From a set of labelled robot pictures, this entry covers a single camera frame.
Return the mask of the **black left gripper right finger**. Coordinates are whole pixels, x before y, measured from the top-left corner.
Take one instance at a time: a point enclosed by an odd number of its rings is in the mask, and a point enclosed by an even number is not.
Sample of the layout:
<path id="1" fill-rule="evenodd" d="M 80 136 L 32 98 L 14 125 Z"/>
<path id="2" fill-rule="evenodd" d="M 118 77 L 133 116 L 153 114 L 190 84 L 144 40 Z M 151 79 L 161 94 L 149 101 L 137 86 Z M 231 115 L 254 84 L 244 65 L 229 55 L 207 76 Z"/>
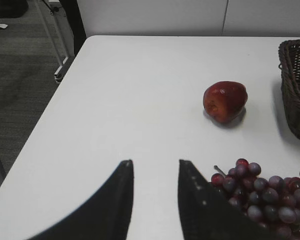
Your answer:
<path id="1" fill-rule="evenodd" d="M 271 240 L 273 235 L 231 206 L 189 160 L 179 160 L 178 211 L 185 240 Z"/>

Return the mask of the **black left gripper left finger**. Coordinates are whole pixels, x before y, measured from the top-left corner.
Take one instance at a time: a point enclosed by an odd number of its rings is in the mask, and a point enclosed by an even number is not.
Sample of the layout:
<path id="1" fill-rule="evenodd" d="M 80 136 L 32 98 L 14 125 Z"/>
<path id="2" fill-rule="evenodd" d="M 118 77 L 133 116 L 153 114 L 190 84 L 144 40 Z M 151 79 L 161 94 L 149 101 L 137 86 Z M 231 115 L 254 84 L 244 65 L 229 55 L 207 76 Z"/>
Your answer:
<path id="1" fill-rule="evenodd" d="M 134 203 L 134 165 L 123 160 L 104 184 L 61 221 L 32 240 L 125 240 Z"/>

